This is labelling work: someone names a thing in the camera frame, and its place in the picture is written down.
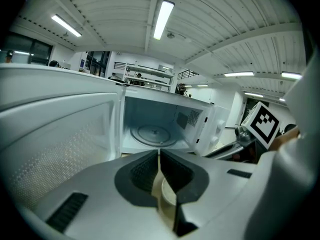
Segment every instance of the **open microwave door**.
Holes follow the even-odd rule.
[[[0,65],[0,171],[13,199],[32,210],[81,170],[119,158],[124,93],[85,73]]]

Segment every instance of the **railing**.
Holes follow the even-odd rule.
[[[125,70],[126,69],[126,63],[123,62],[115,62],[113,69],[115,70]]]
[[[198,76],[198,75],[199,74],[194,71],[186,70],[186,71],[179,73],[177,79],[181,80],[184,78],[190,78],[190,77],[194,77],[194,76]]]

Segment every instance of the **fluorescent light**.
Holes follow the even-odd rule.
[[[29,52],[24,52],[24,51],[18,51],[18,50],[15,50],[14,51],[15,54],[23,54],[23,55],[30,55]]]
[[[283,78],[293,78],[293,79],[300,79],[302,78],[301,74],[297,74],[297,73],[290,73],[290,72],[282,72],[281,76]]]
[[[260,97],[260,98],[263,98],[263,97],[264,97],[263,95],[255,94],[255,93],[250,93],[250,92],[245,92],[244,94],[245,94],[245,95],[250,95],[250,96],[255,96],[255,97]]]
[[[171,14],[172,9],[174,8],[175,4],[173,2],[169,2],[164,0],[161,4],[161,9],[159,12],[158,19],[156,21],[155,30],[154,30],[154,39],[161,39],[162,33],[165,29],[169,16]]]
[[[58,15],[54,15],[51,17],[55,22],[59,23],[62,27],[69,30],[72,34],[74,34],[76,37],[81,37],[82,35],[76,31],[72,26],[70,26],[68,23],[66,23],[63,19],[61,19]]]
[[[250,72],[236,72],[236,73],[225,73],[225,77],[253,77],[254,73]]]

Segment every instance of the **ceiling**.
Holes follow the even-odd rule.
[[[162,1],[27,0],[14,24],[75,51],[145,54],[276,100],[294,83],[281,72],[301,73],[306,66],[301,22],[287,0],[169,0],[175,6],[156,40]],[[66,36],[51,19],[55,14],[82,36]],[[223,75],[243,71],[256,76]]]

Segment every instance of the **black vent grille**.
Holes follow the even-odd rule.
[[[235,169],[230,169],[226,173],[236,175],[239,177],[243,177],[243,178],[247,178],[247,179],[250,179],[250,177],[252,175],[251,172],[246,172],[246,171],[242,171],[242,170],[235,170]]]
[[[199,115],[199,112],[191,110],[191,113],[188,118],[188,124],[192,125],[193,127],[196,127]]]
[[[73,193],[46,221],[55,230],[63,233],[70,222],[76,217],[88,196],[82,193]]]

